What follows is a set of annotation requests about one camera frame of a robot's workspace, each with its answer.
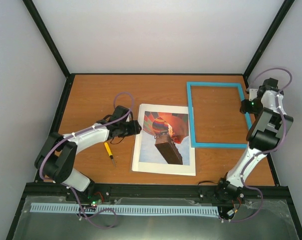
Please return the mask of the yellow handled screwdriver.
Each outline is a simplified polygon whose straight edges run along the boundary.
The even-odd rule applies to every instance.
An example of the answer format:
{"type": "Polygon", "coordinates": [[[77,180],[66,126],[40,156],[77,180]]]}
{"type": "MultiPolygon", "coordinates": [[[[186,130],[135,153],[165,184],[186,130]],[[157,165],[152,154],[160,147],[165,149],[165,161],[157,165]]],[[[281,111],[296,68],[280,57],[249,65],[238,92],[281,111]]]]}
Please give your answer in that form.
{"type": "Polygon", "coordinates": [[[107,142],[104,142],[104,147],[105,147],[105,149],[106,149],[106,151],[107,151],[107,154],[108,154],[110,160],[111,160],[112,163],[113,163],[113,166],[116,167],[116,164],[115,164],[115,161],[114,161],[113,154],[112,154],[111,149],[110,149],[110,147],[109,147],[109,145],[108,145],[107,142]]]}

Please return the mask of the white mat board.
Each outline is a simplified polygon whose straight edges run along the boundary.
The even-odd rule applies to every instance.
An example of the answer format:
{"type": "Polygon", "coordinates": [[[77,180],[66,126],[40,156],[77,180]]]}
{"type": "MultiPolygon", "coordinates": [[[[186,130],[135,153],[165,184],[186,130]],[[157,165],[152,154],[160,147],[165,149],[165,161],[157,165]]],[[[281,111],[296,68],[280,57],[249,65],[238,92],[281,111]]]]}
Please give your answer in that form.
{"type": "Polygon", "coordinates": [[[141,132],[135,137],[132,171],[195,176],[195,149],[186,106],[141,104],[141,132]]]}

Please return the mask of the blue picture frame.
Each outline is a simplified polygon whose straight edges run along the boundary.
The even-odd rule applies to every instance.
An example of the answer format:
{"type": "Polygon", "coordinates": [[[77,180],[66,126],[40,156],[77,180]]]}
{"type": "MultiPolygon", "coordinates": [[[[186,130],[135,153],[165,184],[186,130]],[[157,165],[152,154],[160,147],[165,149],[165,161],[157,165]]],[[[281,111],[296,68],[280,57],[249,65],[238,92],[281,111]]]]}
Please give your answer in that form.
{"type": "Polygon", "coordinates": [[[245,99],[241,83],[189,81],[186,92],[193,148],[246,149],[252,122],[237,109],[245,99]]]}

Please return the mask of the hot air balloon photo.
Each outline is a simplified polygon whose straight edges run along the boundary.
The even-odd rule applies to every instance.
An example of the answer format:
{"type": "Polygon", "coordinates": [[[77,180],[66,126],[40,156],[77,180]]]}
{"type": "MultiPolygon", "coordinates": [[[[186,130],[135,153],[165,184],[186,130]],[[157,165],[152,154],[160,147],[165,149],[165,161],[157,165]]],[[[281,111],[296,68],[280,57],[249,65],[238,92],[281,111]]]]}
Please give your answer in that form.
{"type": "Polygon", "coordinates": [[[145,111],[139,161],[183,165],[188,155],[188,115],[145,111]]]}

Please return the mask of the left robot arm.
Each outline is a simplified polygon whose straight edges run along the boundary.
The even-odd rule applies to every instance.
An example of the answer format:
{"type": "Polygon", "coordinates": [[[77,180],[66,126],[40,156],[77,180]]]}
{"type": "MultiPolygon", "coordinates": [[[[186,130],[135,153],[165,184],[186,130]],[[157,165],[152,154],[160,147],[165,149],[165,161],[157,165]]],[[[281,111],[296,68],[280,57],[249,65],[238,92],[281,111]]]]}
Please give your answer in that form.
{"type": "Polygon", "coordinates": [[[56,183],[72,187],[83,201],[90,201],[95,195],[95,183],[74,168],[76,155],[116,137],[137,135],[141,129],[138,121],[133,120],[130,109],[119,105],[112,115],[105,116],[86,129],[64,135],[51,133],[35,160],[35,167],[41,177],[47,176],[56,183]]]}

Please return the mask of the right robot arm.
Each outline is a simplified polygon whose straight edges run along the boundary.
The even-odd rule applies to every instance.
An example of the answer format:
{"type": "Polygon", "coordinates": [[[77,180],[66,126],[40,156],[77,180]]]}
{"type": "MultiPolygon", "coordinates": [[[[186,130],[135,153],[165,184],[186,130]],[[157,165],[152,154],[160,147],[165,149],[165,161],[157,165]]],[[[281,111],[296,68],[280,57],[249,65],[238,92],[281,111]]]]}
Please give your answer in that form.
{"type": "Polygon", "coordinates": [[[215,197],[219,202],[225,203],[240,197],[245,180],[253,169],[283,142],[293,124],[293,117],[287,115],[283,108],[283,97],[284,92],[278,88],[278,80],[268,78],[257,89],[250,89],[249,99],[241,102],[241,113],[257,117],[247,133],[244,153],[217,184],[215,197]]]}

